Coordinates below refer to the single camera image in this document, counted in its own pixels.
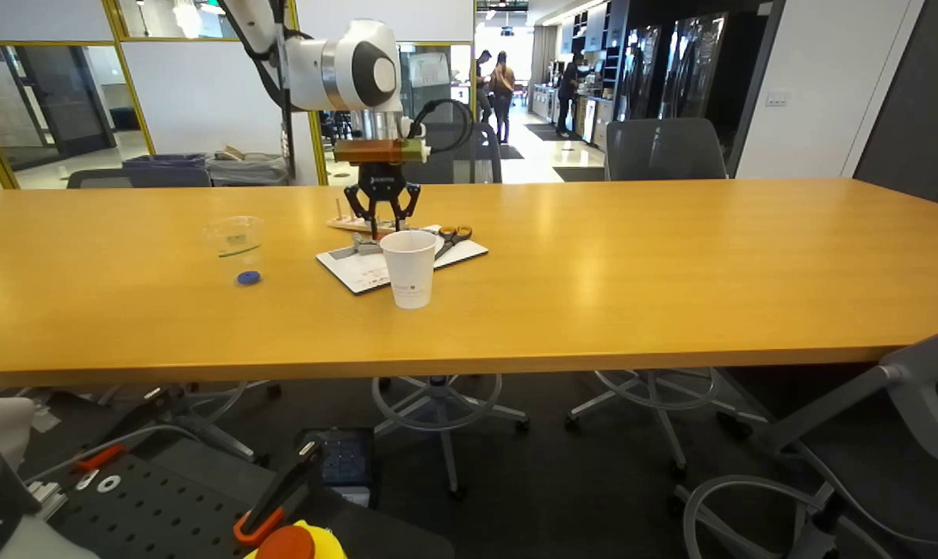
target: wall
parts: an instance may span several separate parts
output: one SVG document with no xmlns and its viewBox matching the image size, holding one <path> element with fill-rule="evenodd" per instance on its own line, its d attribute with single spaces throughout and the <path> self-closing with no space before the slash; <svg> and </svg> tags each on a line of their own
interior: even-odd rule
<svg viewBox="0 0 938 559">
<path fill-rule="evenodd" d="M 279 152 L 279 112 L 240 45 L 123 45 L 157 152 Z"/>
<path fill-rule="evenodd" d="M 469 0 L 299 0 L 300 32 L 339 41 L 348 21 L 382 21 L 406 45 L 469 45 L 472 3 Z"/>
<path fill-rule="evenodd" d="M 0 41 L 112 41 L 98 0 L 0 0 Z"/>
<path fill-rule="evenodd" d="M 556 28 L 535 28 L 535 45 L 530 45 L 530 81 L 543 84 L 549 81 L 549 65 L 556 62 L 558 45 L 556 45 Z"/>
<path fill-rule="evenodd" d="M 735 179 L 851 179 L 923 0 L 785 0 Z"/>
</svg>

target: plastic cup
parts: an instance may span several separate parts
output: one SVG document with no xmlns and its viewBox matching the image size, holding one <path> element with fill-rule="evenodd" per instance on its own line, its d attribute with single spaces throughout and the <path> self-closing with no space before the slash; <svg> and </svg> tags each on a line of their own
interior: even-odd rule
<svg viewBox="0 0 938 559">
<path fill-rule="evenodd" d="M 426 230 L 401 230 L 378 241 L 397 308 L 426 308 L 433 302 L 436 241 Z"/>
<path fill-rule="evenodd" d="M 219 219 L 213 230 L 216 261 L 231 282 L 260 282 L 260 222 L 253 215 Z"/>
</svg>

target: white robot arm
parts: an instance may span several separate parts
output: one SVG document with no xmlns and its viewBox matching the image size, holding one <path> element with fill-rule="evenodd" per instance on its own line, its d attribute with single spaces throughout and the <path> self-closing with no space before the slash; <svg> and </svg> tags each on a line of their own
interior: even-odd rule
<svg viewBox="0 0 938 559">
<path fill-rule="evenodd" d="M 222 0 L 222 12 L 277 102 L 281 90 L 292 110 L 401 112 L 397 45 L 384 25 L 350 21 L 341 41 L 310 41 L 281 32 L 279 0 Z"/>
</svg>

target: yellow object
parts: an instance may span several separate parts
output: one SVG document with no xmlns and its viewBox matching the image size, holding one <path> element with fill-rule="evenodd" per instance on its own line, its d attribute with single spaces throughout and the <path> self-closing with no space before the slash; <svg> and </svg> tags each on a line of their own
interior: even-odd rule
<svg viewBox="0 0 938 559">
<path fill-rule="evenodd" d="M 348 555 L 341 542 L 329 528 L 294 522 L 272 530 L 245 559 L 348 559 Z"/>
</svg>

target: notebook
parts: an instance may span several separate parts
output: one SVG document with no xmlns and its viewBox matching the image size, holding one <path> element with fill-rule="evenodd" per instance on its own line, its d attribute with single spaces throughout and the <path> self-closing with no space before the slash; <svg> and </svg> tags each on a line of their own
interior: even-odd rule
<svg viewBox="0 0 938 559">
<path fill-rule="evenodd" d="M 476 241 L 464 241 L 436 261 L 436 271 L 488 256 Z M 387 286 L 382 251 L 357 251 L 353 247 L 320 251 L 316 261 L 353 294 Z"/>
</svg>

